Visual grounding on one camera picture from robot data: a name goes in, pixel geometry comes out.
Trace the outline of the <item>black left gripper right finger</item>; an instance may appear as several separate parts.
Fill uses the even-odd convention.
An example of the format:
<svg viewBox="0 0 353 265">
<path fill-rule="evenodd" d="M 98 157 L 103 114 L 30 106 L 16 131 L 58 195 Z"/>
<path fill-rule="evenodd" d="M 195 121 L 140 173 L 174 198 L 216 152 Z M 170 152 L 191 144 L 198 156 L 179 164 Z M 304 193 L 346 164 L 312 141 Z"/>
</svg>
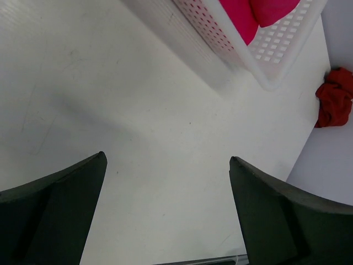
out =
<svg viewBox="0 0 353 265">
<path fill-rule="evenodd" d="M 352 264 L 352 206 L 303 191 L 239 157 L 229 177 L 250 264 Z"/>
</svg>

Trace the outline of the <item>dark red t shirt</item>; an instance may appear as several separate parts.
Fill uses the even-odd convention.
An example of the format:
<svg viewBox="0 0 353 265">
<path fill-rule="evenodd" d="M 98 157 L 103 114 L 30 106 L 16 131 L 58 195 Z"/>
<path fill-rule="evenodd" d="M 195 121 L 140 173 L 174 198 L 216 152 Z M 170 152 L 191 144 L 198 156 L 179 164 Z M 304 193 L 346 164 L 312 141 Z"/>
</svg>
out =
<svg viewBox="0 0 353 265">
<path fill-rule="evenodd" d="M 315 96 L 319 99 L 316 128 L 345 125 L 352 110 L 352 72 L 343 67 L 331 70 Z"/>
</svg>

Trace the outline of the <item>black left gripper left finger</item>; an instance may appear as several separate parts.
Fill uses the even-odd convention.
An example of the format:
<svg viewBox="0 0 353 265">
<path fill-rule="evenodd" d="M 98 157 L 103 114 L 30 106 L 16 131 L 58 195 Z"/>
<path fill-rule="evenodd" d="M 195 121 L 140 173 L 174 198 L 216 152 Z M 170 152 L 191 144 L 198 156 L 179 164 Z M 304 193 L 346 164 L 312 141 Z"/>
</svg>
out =
<svg viewBox="0 0 353 265">
<path fill-rule="evenodd" d="M 79 264 L 108 161 L 98 152 L 1 192 L 1 264 Z"/>
</svg>

